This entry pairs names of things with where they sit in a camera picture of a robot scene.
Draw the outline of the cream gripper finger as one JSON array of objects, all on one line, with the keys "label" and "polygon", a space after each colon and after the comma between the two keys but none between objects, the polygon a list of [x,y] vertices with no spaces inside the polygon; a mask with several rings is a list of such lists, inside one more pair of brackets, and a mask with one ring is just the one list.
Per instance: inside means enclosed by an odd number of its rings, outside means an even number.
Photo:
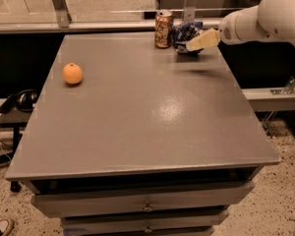
[{"label": "cream gripper finger", "polygon": [[209,47],[215,47],[220,41],[219,32],[216,29],[205,30],[202,34],[192,38],[186,43],[189,51],[196,51]]}]

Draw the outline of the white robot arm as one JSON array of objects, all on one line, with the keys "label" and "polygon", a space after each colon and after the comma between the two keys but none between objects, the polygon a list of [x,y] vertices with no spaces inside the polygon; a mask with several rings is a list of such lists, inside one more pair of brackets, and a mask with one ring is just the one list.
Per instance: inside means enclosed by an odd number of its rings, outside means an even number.
[{"label": "white robot arm", "polygon": [[186,43],[188,51],[251,41],[288,42],[295,47],[295,0],[262,0],[259,5],[230,13],[218,29],[208,29]]}]

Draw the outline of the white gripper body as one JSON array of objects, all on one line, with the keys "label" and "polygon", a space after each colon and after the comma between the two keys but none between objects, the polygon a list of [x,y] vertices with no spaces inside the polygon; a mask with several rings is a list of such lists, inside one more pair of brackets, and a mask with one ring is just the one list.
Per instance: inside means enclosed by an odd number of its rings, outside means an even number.
[{"label": "white gripper body", "polygon": [[258,23],[258,7],[228,14],[221,20],[218,31],[221,40],[229,45],[261,40],[263,29]]}]

